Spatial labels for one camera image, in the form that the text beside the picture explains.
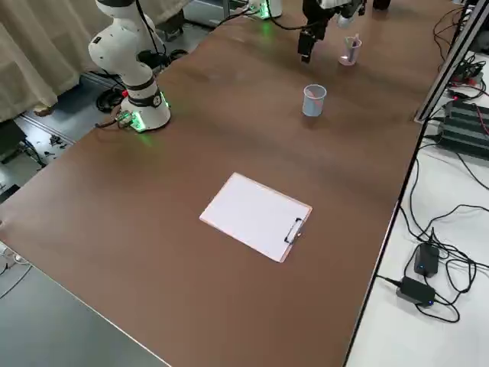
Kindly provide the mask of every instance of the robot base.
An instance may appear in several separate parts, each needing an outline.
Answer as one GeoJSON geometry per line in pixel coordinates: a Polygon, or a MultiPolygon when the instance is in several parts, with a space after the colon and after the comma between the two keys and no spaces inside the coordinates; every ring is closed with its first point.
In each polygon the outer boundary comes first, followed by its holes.
{"type": "Polygon", "coordinates": [[[126,98],[122,101],[119,120],[127,122],[136,132],[162,128],[170,121],[170,108],[161,94],[162,103],[154,108],[137,107],[126,98]]]}

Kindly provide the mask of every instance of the power adapter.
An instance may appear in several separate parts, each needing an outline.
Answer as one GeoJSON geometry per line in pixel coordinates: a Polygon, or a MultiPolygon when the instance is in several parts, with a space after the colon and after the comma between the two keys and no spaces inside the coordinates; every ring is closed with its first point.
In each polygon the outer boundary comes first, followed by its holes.
{"type": "Polygon", "coordinates": [[[404,277],[401,282],[397,282],[396,294],[413,304],[428,307],[435,303],[435,290],[429,285],[404,277]]]}
{"type": "Polygon", "coordinates": [[[419,245],[414,258],[414,272],[428,278],[438,273],[439,254],[439,249],[429,243],[419,245]]]}

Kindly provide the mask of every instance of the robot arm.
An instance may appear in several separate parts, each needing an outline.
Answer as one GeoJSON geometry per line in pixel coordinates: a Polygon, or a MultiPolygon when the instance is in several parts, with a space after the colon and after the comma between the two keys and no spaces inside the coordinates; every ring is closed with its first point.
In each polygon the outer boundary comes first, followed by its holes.
{"type": "Polygon", "coordinates": [[[143,51],[156,48],[154,37],[158,37],[153,22],[138,7],[137,0],[96,0],[96,3],[114,21],[93,38],[89,52],[96,65],[121,77],[128,91],[121,104],[124,122],[138,132],[165,125],[170,110],[153,70],[139,60],[143,51]]]}
{"type": "Polygon", "coordinates": [[[299,36],[297,52],[302,61],[310,62],[314,44],[317,40],[324,40],[326,27],[335,14],[339,14],[338,26],[346,27],[357,11],[359,15],[365,13],[365,3],[366,0],[303,0],[308,26],[301,30],[299,36]]]}

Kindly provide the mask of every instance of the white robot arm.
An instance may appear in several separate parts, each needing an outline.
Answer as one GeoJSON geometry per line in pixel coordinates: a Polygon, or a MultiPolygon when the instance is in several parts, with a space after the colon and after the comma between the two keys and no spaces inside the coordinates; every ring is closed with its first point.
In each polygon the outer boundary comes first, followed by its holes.
{"type": "Polygon", "coordinates": [[[165,126],[170,120],[168,105],[153,70],[138,60],[141,51],[154,47],[154,38],[161,42],[153,22],[142,13],[138,0],[96,0],[96,3],[114,21],[92,39],[89,52],[95,64],[118,74],[128,90],[119,115],[138,132],[165,126]]]}

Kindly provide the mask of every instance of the red wire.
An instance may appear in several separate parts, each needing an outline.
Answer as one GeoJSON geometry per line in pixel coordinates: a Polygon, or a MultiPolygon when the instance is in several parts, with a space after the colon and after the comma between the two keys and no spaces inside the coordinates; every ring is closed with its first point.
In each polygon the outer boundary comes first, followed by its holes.
{"type": "Polygon", "coordinates": [[[481,120],[482,128],[484,129],[486,134],[489,135],[489,129],[487,129],[486,124],[484,124],[484,119],[482,118],[482,114],[481,114],[481,110],[479,109],[479,106],[477,106],[475,103],[474,103],[474,106],[475,106],[475,109],[477,109],[477,115],[479,116],[479,120],[481,120]]]}

